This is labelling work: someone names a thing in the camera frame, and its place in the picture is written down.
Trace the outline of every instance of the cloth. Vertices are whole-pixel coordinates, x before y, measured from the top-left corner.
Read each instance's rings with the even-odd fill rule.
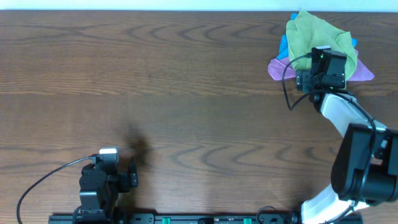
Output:
[[[294,20],[286,24],[289,60],[311,52],[312,47],[329,45],[332,50],[347,55],[346,79],[351,78],[357,66],[357,55],[350,32],[337,29],[323,19],[301,10]],[[293,63],[294,70],[311,68],[311,59],[303,58]]]
[[[277,60],[276,58],[272,59],[270,64],[268,65],[268,73],[274,80],[281,80],[282,74],[286,65],[290,62],[289,58],[283,58],[282,60]],[[287,68],[285,79],[295,78],[296,72],[293,70],[292,66]],[[368,81],[372,80],[374,75],[368,68],[358,59],[358,64],[356,66],[356,70],[351,78],[348,81]]]
[[[297,13],[292,13],[290,15],[290,20],[294,20],[297,17]],[[353,47],[356,47],[356,44],[358,43],[357,39],[352,38],[353,42]],[[276,59],[280,60],[282,58],[286,58],[289,56],[289,51],[287,50],[287,37],[286,35],[282,35],[282,38],[280,39],[280,44],[279,44],[279,55],[276,57]]]

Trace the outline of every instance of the wood grain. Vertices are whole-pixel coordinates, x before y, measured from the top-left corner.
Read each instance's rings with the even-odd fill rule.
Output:
[[[0,12],[0,223],[16,223],[16,203],[37,179],[104,146],[137,156],[140,186],[120,205],[254,213],[315,196],[341,137],[308,102],[289,112],[266,72],[289,14]],[[349,89],[397,128],[398,15],[314,14],[359,40],[376,77]],[[83,165],[38,185],[22,205],[24,223],[72,212]],[[363,215],[395,223],[397,208]]]

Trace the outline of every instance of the black cable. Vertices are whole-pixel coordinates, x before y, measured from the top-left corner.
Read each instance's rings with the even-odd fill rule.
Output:
[[[274,207],[272,207],[272,206],[270,206],[270,205],[267,205],[267,206],[264,206],[264,207],[260,208],[260,209],[258,210],[258,212],[257,212],[257,215],[256,215],[257,222],[259,222],[260,224],[264,224],[264,222],[261,221],[261,219],[260,219],[261,212],[262,212],[263,210],[267,209],[267,208],[271,208],[271,209],[274,209],[275,211],[278,211],[276,208],[274,208]],[[283,220],[285,219],[285,217],[283,217],[281,214],[278,214],[278,215],[279,215]]]
[[[77,215],[79,214],[79,211],[81,209],[81,205],[79,207],[77,207],[75,209],[75,211],[73,211],[73,215],[72,215],[72,224],[76,223],[76,219],[77,219]]]
[[[349,214],[349,212],[354,212],[354,206],[350,205],[341,215],[339,215],[337,218],[324,222],[324,223],[320,223],[320,224],[332,224],[335,222],[340,221],[341,219],[343,219],[347,214]]]
[[[81,162],[81,161],[84,161],[84,160],[87,160],[87,159],[92,159],[92,157],[91,157],[91,156],[84,157],[84,158],[78,159],[78,160],[76,160],[76,161],[70,162],[70,163],[68,163],[68,164],[65,164],[65,165],[63,165],[63,166],[61,166],[61,167],[58,167],[58,168],[56,168],[55,170],[53,170],[53,171],[49,172],[48,174],[46,174],[44,177],[40,178],[40,180],[38,180],[38,181],[37,181],[36,183],[34,183],[32,186],[30,186],[30,187],[24,192],[24,194],[22,194],[22,196],[21,196],[21,198],[19,199],[18,204],[17,204],[17,220],[18,220],[18,223],[19,223],[19,224],[23,224],[23,223],[22,223],[22,220],[21,220],[21,213],[20,213],[20,210],[21,210],[21,203],[22,203],[22,200],[24,199],[24,197],[30,192],[30,190],[32,190],[34,187],[36,187],[37,184],[41,183],[41,181],[43,181],[44,179],[46,179],[47,177],[49,177],[51,174],[55,173],[56,171],[62,170],[63,168],[66,168],[66,167],[68,167],[68,166],[74,165],[74,164],[76,164],[76,163],[78,163],[78,162]]]
[[[301,58],[310,58],[310,57],[311,57],[311,53],[308,53],[308,54],[306,54],[306,55],[302,55],[302,56],[299,56],[299,57],[293,59],[291,62],[289,62],[289,63],[286,65],[285,70],[284,70],[284,72],[283,72],[283,74],[282,74],[282,86],[283,86],[283,88],[284,88],[285,99],[286,99],[287,107],[289,108],[289,110],[292,110],[293,108],[290,107],[289,99],[287,98],[287,93],[286,93],[286,87],[285,87],[285,74],[286,74],[286,70],[287,70],[287,68],[288,68],[293,62],[295,62],[295,61],[297,61],[297,60],[300,60]]]

